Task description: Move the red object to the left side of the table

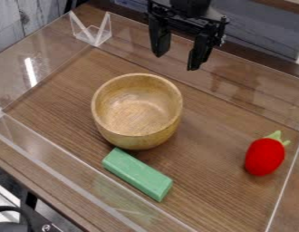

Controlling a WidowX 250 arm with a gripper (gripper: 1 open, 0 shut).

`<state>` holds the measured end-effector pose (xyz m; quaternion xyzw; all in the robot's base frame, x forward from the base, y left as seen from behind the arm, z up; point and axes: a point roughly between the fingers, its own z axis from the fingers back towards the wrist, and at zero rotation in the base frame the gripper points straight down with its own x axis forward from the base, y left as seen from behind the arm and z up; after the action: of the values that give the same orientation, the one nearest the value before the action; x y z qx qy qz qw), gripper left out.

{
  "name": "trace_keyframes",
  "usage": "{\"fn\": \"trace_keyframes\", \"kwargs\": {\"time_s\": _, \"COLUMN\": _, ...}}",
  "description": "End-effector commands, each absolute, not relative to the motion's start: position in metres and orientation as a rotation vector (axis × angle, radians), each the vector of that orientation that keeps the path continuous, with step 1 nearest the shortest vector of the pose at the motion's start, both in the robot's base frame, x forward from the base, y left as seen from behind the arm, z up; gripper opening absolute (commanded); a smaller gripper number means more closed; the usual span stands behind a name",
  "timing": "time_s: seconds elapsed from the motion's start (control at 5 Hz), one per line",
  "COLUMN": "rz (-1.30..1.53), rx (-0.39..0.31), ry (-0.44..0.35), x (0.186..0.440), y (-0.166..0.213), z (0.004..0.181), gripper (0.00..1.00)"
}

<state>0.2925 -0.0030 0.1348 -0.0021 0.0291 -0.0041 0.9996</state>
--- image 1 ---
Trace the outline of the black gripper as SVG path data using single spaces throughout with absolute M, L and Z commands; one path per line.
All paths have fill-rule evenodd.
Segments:
M 161 57 L 171 48 L 172 30 L 197 35 L 188 54 L 188 70 L 207 62 L 213 45 L 225 41 L 229 19 L 211 7 L 212 0 L 148 0 L 151 50 Z

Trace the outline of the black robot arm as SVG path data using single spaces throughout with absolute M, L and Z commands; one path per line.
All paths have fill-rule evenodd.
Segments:
M 195 38 L 188 53 L 188 70 L 196 71 L 208 61 L 216 46 L 225 42 L 229 20 L 212 7 L 212 0 L 148 0 L 149 42 L 157 57 L 171 49 L 172 31 Z

